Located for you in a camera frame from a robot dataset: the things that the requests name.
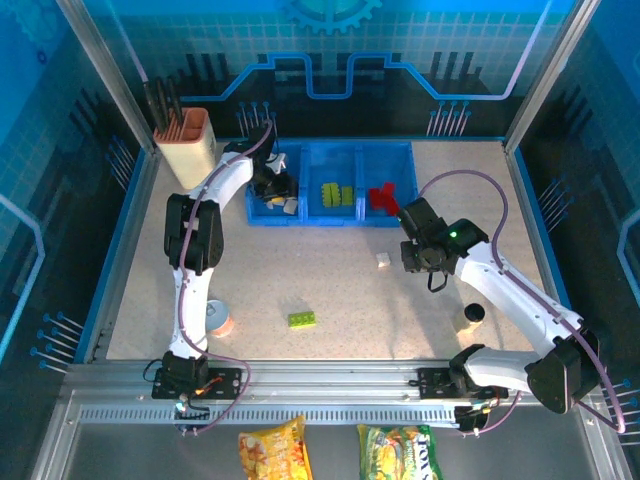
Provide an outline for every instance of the chip bag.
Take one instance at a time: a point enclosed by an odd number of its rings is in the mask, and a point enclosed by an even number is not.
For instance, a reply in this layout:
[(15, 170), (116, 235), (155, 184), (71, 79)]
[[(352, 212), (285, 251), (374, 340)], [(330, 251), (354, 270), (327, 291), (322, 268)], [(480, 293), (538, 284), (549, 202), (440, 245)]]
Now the chip bag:
[(304, 443), (304, 416), (271, 430), (241, 433), (238, 449), (249, 480), (313, 480)]
[(442, 480), (427, 426), (358, 425), (360, 480)]

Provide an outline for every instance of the speckled tabletop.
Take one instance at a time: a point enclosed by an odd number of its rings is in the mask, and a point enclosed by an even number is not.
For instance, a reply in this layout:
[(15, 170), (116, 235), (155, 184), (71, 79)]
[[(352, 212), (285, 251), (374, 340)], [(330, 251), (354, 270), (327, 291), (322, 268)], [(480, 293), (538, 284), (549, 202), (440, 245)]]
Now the speckled tabletop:
[[(510, 215), (502, 253), (541, 285), (533, 251), (498, 142), (413, 142), (419, 188), (458, 168), (492, 175), (506, 190)], [(182, 192), (162, 164), (142, 226), (107, 357), (149, 359), (166, 351), (173, 328), (174, 285), (163, 252), (167, 197)], [(468, 218), (490, 236), (502, 212), (500, 197), (482, 179), (447, 178), (427, 193), (449, 223)], [(454, 279), (437, 294), (426, 274), (405, 273), (398, 229), (257, 228), (247, 225), (244, 195), (222, 214), (225, 252), (209, 297), (226, 302), (232, 333), (209, 340), (213, 353), (245, 359), (450, 358), (472, 343), (530, 350), (524, 336), (472, 287)], [(378, 269), (376, 254), (391, 266)], [(473, 334), (453, 327), (465, 305), (479, 302), (487, 317)], [(313, 310), (317, 325), (288, 327), (287, 316)]]

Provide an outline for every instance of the blue storage bin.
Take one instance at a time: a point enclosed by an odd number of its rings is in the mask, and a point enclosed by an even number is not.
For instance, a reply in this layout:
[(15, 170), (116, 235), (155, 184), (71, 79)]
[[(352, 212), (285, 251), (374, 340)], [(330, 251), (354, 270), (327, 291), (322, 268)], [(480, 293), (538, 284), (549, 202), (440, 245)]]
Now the blue storage bin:
[[(371, 209), (369, 189), (394, 183), (394, 197), (400, 206), (418, 195), (409, 142), (288, 140), (280, 141), (280, 150), (287, 154), (287, 171), (298, 179), (298, 211), (288, 215), (282, 207), (268, 209), (248, 188), (249, 225), (398, 227), (395, 217)], [(325, 208), (322, 185), (326, 183), (337, 183), (341, 194), (342, 187), (352, 187), (353, 205)]]

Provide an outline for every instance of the green snack bag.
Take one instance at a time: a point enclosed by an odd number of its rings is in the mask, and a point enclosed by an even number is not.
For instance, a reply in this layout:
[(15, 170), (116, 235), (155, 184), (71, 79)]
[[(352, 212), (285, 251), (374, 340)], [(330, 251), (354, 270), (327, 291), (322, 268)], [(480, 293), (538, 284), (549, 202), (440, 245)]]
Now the green snack bag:
[(431, 429), (368, 427), (360, 434), (360, 480), (442, 480)]

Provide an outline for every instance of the red object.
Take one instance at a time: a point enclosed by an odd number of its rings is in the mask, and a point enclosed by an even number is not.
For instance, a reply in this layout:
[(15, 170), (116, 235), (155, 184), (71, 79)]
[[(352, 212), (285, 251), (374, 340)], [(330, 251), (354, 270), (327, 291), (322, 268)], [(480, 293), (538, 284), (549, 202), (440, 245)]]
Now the red object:
[(390, 182), (385, 182), (382, 188), (370, 188), (369, 202), (371, 203), (371, 208), (373, 210), (381, 210), (384, 208), (387, 211), (387, 214), (394, 217), (400, 210), (398, 202), (393, 198), (393, 192), (395, 189), (395, 184)]

